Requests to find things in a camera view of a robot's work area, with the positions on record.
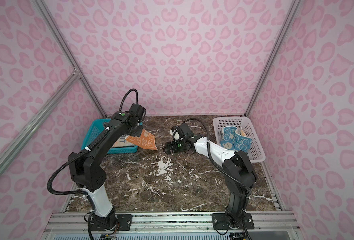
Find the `teal plastic basket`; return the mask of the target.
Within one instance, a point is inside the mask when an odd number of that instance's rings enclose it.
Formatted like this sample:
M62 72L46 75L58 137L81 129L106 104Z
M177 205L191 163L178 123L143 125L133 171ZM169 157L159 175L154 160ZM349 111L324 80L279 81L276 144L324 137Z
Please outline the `teal plastic basket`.
M104 123L109 122L109 119L98 119L92 122L85 139L82 144L82 148L87 147L92 141L94 141L100 133L105 129ZM138 146L129 147L129 148L110 148L108 154L131 154L138 151Z

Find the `white plastic basket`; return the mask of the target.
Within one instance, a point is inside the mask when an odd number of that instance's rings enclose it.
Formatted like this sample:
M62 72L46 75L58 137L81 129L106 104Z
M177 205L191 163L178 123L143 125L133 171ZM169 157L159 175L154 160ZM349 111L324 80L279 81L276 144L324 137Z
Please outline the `white plastic basket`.
M252 145L247 153L252 163L263 162L266 159L265 152L258 138L257 132L250 119L246 117L218 117L213 119L213 126L217 139L217 144L220 145L220 140L223 137L222 128L227 126L235 126L242 128L246 135L252 138Z

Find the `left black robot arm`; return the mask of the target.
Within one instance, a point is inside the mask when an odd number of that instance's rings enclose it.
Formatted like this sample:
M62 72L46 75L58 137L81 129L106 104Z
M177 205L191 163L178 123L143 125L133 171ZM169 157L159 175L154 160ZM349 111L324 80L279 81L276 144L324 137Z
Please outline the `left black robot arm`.
M85 155L70 164L71 178L90 202L93 210L90 217L96 225L112 229L117 222L115 208L105 189L107 174L101 167L102 160L121 136L141 135L145 115L146 110L142 108L116 112L103 123L103 131L81 151Z

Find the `cream rabbit print towel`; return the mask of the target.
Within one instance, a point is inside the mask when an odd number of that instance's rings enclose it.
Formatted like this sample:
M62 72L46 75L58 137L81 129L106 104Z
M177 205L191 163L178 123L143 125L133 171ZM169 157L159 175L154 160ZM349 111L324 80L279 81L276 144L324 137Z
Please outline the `cream rabbit print towel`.
M135 144L128 142L126 140L126 136L121 136L119 139L115 141L115 143L112 145L112 148L129 148L134 146Z

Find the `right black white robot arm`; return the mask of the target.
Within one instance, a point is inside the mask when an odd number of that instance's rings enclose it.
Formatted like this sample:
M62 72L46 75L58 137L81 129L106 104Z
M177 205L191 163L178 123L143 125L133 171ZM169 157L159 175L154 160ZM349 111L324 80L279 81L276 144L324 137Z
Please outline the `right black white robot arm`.
M168 155L189 151L209 158L224 175L230 191L225 212L212 214L214 230L253 230L255 225L252 215L247 213L247 205L258 176L248 155L243 151L234 152L220 147L202 135L167 142L164 146L164 152Z

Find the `orange patterned towel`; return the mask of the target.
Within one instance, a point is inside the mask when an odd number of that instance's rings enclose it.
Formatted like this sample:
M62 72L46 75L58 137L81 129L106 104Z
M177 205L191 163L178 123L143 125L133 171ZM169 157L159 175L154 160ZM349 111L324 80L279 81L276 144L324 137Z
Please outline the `orange patterned towel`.
M144 129L140 137L126 136L126 141L145 150L157 150L156 137Z

